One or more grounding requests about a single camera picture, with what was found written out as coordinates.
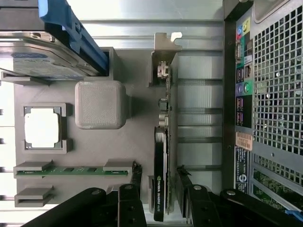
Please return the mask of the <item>silver CPU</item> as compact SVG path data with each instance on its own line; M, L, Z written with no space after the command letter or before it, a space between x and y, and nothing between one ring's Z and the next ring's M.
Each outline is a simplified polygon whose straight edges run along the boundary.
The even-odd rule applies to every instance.
M62 149L61 108L53 106L24 107L26 149Z

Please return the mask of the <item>dark case label sticker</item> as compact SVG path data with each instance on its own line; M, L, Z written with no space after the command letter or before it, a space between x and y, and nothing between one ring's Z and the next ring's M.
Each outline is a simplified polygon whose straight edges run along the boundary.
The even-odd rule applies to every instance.
M248 194L249 152L237 146L234 154L234 188Z

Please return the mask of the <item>open black PC case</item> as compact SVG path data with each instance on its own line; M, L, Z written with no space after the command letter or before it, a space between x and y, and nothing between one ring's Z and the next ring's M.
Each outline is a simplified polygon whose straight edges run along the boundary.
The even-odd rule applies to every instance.
M303 0L223 0L223 11L224 190L235 189L235 133L250 134L247 195L258 199L253 170L259 170L291 190L286 197L291 209L281 212L303 222ZM236 30L248 17L253 41L251 128L235 123Z

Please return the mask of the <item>orange barcode sticker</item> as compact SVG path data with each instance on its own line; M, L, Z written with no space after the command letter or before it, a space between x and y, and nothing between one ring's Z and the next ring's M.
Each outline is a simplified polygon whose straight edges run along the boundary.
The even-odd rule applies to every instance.
M252 145L253 145L252 135L239 131L237 131L235 135L236 135L235 138L236 146L246 149L248 151L252 151Z

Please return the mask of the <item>grey printed parts rack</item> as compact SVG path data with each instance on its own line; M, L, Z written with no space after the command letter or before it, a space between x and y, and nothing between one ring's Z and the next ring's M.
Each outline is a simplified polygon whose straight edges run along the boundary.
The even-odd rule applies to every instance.
M20 86L0 82L0 224L21 226L62 201L89 188L127 183L130 177L48 176L42 179L15 179L13 167L25 161L53 161L59 166L103 166L109 159L131 159L143 167L142 201L148 222L153 215L148 205L148 177L153 174L154 127L158 123L158 100L163 87L149 87L151 50L117 50L120 71L117 79L124 83L131 101L131 117L118 130L82 130L74 116L67 119L72 151L59 155L25 154L22 105L28 103L68 103L74 106L75 81L57 81L49 86ZM53 187L54 198L40 208L15 207L14 196L25 187Z

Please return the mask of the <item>case port panel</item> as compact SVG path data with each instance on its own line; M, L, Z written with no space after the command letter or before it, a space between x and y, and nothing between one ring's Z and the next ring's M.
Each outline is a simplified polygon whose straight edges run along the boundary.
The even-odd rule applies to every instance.
M250 38L250 17L236 30L236 125L251 128L252 124L252 60L253 41Z

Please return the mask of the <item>green RAM stick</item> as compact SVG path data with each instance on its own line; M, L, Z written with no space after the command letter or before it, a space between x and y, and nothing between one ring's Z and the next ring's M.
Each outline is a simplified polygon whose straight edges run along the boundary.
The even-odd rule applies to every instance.
M44 170L18 170L17 176L67 176L67 175L80 175L80 176L127 176L128 172L125 170L103 170L102 166L98 167L64 167L64 166L51 166Z

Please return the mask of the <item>hard disk with blue caddy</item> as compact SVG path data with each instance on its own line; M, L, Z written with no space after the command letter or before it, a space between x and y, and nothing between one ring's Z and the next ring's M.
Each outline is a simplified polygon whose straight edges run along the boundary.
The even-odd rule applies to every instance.
M102 51L67 0L0 0L0 69L46 80L106 77Z

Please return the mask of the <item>green motherboard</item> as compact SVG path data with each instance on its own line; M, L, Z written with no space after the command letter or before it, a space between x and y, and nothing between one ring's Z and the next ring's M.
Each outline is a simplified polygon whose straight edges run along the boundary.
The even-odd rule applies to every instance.
M271 207L280 210L290 210L291 205L286 199L291 190L271 179L259 170L253 170L253 180L256 183L253 185L253 195Z

